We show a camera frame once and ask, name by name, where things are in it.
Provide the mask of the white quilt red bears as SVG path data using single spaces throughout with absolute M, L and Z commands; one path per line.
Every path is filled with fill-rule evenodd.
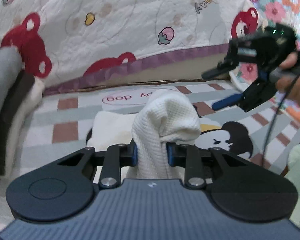
M 0 48 L 67 93 L 199 79 L 265 23 L 250 0 L 0 0 Z

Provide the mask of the checkered bed sheet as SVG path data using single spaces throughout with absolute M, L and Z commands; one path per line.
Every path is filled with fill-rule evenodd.
M 24 121 L 11 175 L 0 178 L 0 231 L 13 219 L 5 192 L 14 178 L 83 148 L 100 111 L 109 111 L 110 116 L 96 126 L 94 148 L 105 150 L 113 144 L 130 142 L 131 126 L 120 121 L 119 115 L 138 113 L 162 88 L 183 93 L 196 108 L 202 131 L 196 141 L 198 147 L 218 146 L 275 173 L 287 173 L 288 155 L 300 143 L 300 117 L 277 111 L 276 100 L 248 113 L 235 106 L 214 111 L 214 102 L 235 93 L 235 88 L 224 80 L 46 96 Z

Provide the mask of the cream folded garment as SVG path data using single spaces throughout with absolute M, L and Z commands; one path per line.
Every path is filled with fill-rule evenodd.
M 27 115 L 31 113 L 41 102 L 43 98 L 44 88 L 45 85 L 43 81 L 35 77 L 33 86 L 31 87 L 30 91 L 26 94 L 25 99 L 21 102 L 21 105 L 18 108 L 16 115 L 12 120 L 12 127 L 9 130 L 7 144 L 5 147 L 6 157 L 3 175 L 4 178 L 9 177 L 12 173 L 14 156 L 17 150 L 21 128 Z

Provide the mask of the black folded garment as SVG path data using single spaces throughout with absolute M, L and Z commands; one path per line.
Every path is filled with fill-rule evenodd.
M 6 146 L 13 118 L 16 116 L 21 103 L 31 90 L 34 81 L 35 79 L 32 74 L 27 74 L 24 70 L 22 70 L 17 76 L 13 86 L 8 90 L 3 107 L 0 111 L 0 176 L 3 176 L 6 173 Z

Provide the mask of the grey folded garment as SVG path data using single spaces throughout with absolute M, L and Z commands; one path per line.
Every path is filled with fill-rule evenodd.
M 23 61 L 17 48 L 3 47 L 0 49 L 0 111 L 9 89 L 15 83 L 22 68 Z

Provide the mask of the cream baby garment green trim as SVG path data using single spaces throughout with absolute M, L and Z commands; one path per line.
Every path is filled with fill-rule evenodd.
M 200 133 L 199 118 L 190 100 L 178 91 L 159 89 L 139 113 L 98 112 L 87 146 L 105 151 L 112 145 L 134 141 L 138 163 L 124 170 L 124 178 L 182 179 L 184 169 L 168 164 L 166 144 L 193 143 Z

